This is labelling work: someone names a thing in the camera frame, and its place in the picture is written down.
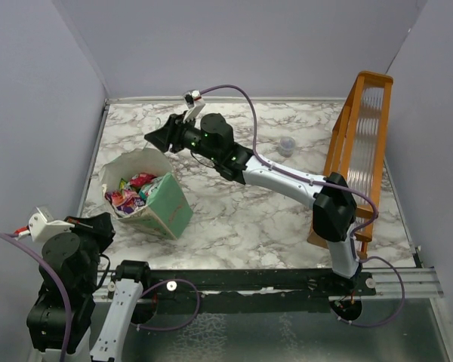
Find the green paper gift bag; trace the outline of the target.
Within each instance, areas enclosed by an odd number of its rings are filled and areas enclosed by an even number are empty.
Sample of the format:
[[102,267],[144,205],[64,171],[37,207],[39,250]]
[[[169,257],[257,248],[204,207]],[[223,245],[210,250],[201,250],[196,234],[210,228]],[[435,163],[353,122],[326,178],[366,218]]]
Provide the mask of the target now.
[[103,165],[99,184],[111,217],[148,235],[178,239],[193,216],[171,163],[150,141]]

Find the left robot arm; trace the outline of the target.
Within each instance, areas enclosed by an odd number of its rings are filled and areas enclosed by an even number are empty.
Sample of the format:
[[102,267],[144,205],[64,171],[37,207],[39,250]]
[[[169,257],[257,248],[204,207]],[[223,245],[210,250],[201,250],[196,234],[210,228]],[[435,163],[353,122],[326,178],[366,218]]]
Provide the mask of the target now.
[[148,263],[126,260],[116,268],[112,302],[91,344],[100,258],[116,233],[110,214],[52,220],[36,213],[29,230],[43,243],[43,283],[26,319],[34,349],[43,361],[120,361],[137,301],[151,291]]

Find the green yellow snack packet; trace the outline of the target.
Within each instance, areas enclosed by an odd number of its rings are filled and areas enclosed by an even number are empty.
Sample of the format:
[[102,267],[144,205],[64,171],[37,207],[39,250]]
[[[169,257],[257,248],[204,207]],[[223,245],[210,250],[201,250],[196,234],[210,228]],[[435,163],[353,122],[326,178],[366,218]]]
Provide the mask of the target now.
[[128,191],[133,191],[134,188],[131,186],[129,181],[126,181],[125,179],[121,179],[119,183],[119,188],[121,190],[128,190]]

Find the teal snack packet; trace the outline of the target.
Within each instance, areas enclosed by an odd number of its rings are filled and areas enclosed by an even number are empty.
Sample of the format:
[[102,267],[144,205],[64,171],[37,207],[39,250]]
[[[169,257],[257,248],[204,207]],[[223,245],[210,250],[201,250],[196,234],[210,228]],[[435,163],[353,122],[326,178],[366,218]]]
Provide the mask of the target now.
[[151,197],[159,190],[160,185],[162,184],[164,177],[158,176],[151,183],[148,183],[140,188],[138,195],[144,201],[145,205],[148,205]]

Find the purple snack packet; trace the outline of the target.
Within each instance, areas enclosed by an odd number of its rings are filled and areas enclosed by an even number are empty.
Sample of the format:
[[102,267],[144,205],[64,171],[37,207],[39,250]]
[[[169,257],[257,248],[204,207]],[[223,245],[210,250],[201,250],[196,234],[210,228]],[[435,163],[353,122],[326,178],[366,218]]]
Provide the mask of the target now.
[[135,191],[128,189],[106,192],[104,198],[111,204],[118,217],[126,217],[146,206],[145,200]]

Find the red snack packet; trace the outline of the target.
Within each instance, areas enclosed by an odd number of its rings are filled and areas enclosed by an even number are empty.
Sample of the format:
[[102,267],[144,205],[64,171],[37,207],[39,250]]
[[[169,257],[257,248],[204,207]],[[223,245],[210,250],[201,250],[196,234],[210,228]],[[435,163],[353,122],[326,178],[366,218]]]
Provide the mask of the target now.
[[137,173],[128,181],[129,185],[134,188],[141,188],[144,185],[151,183],[156,178],[151,173]]

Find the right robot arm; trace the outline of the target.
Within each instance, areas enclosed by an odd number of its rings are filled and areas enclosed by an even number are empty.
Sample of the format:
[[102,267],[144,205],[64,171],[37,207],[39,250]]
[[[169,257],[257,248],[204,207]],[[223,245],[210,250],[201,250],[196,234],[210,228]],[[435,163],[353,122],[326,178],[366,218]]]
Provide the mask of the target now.
[[350,237],[357,204],[342,175],[312,175],[277,166],[237,143],[233,128],[217,113],[201,121],[172,114],[144,138],[163,153],[188,149],[207,158],[228,181],[269,189],[310,208],[313,231],[326,241],[331,255],[333,289],[348,295],[359,286],[360,263]]

